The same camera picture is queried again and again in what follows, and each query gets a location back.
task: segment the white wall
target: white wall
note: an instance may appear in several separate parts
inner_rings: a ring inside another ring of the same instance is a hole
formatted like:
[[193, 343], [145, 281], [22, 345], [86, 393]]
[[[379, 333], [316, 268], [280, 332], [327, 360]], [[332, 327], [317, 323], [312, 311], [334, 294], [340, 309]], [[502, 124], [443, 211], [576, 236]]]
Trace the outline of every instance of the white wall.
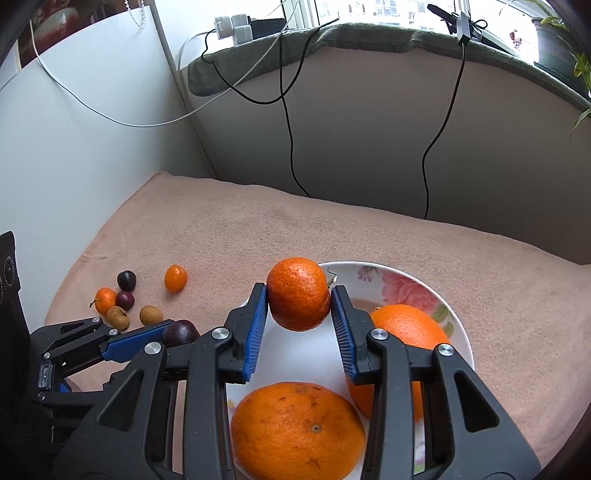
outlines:
[[15, 43], [7, 57], [0, 65], [0, 90], [10, 82], [14, 76], [21, 70], [21, 62], [18, 58], [18, 43]]
[[[421, 157], [445, 117], [460, 61], [422, 50], [323, 48], [287, 95], [294, 164], [312, 196], [423, 216]], [[288, 83], [297, 65], [285, 69]], [[242, 85], [278, 95], [278, 72]], [[191, 95], [194, 107], [207, 98]], [[221, 180], [300, 194], [281, 103], [230, 92], [197, 113]], [[430, 219], [499, 233], [591, 263], [591, 121], [524, 78], [466, 64], [454, 111], [427, 158]]]
[[[81, 98], [117, 119], [151, 124], [182, 116], [186, 110], [146, 13], [144, 30], [123, 13], [59, 42], [42, 58]], [[158, 170], [211, 176], [189, 121], [145, 129], [114, 124], [72, 99], [36, 61], [2, 89], [0, 232], [13, 230], [16, 237], [30, 329], [43, 324], [62, 279], [100, 227]]]

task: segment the large orange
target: large orange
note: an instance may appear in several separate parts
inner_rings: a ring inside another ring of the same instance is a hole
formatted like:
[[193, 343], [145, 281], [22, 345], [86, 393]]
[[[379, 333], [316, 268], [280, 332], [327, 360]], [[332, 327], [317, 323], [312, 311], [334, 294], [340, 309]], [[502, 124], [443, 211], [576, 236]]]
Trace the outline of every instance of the large orange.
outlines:
[[342, 480], [363, 454], [365, 430], [340, 395], [282, 382], [242, 399], [232, 442], [236, 460], [256, 480]]
[[[449, 341], [439, 325], [423, 311], [408, 305], [386, 305], [375, 309], [371, 319], [376, 328], [383, 328], [401, 339], [407, 345], [434, 349], [440, 343]], [[370, 418], [374, 404], [373, 385], [353, 385], [347, 377], [349, 393], [359, 411]], [[420, 382], [413, 382], [414, 421], [423, 418], [423, 397]]]
[[273, 318], [288, 330], [310, 330], [330, 310], [326, 276], [307, 258], [286, 258], [275, 265], [267, 276], [267, 292]]

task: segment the white plate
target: white plate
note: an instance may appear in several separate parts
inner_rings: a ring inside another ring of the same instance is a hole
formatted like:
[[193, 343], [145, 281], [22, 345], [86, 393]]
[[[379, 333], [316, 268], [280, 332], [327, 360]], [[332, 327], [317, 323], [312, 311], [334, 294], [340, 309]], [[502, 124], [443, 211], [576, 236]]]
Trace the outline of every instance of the white plate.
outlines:
[[[371, 312], [381, 305], [405, 303], [428, 313], [445, 331], [450, 343], [474, 368], [470, 342], [459, 318], [432, 288], [420, 280], [395, 268], [367, 262], [328, 262], [320, 266], [327, 279], [337, 275], [335, 284], [347, 288], [357, 308]], [[271, 313], [267, 314], [256, 372], [251, 381], [246, 385], [226, 385], [230, 419], [235, 407], [250, 392], [286, 381], [316, 383], [355, 404], [345, 383], [339, 345], [330, 315], [312, 330], [292, 332], [278, 325]], [[359, 417], [367, 432], [369, 423], [361, 413]], [[422, 470], [424, 455], [423, 425], [416, 424], [415, 471]], [[358, 480], [362, 465], [363, 458], [345, 480]], [[244, 473], [240, 465], [236, 466]]]

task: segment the dark purple plum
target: dark purple plum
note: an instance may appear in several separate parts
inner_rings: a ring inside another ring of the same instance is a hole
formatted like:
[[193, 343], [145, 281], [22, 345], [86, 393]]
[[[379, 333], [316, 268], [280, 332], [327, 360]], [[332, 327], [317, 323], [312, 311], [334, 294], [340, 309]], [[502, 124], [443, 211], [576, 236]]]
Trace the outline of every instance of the dark purple plum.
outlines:
[[135, 273], [131, 270], [125, 270], [117, 275], [117, 285], [121, 290], [133, 291], [135, 289], [136, 281]]
[[126, 312], [131, 310], [131, 307], [134, 306], [135, 298], [131, 292], [121, 290], [117, 296], [115, 297], [115, 305], [121, 307]]
[[167, 347], [193, 343], [199, 338], [199, 332], [188, 320], [177, 320], [168, 325], [163, 332], [164, 344]]

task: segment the pink flower print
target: pink flower print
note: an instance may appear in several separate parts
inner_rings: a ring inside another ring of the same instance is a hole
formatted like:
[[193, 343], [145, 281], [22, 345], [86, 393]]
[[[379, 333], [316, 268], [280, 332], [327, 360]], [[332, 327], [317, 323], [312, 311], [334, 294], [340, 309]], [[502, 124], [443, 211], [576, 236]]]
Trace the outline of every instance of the pink flower print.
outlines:
[[389, 271], [385, 271], [382, 278], [382, 295], [389, 304], [404, 303], [431, 314], [440, 303], [435, 295], [410, 278]]

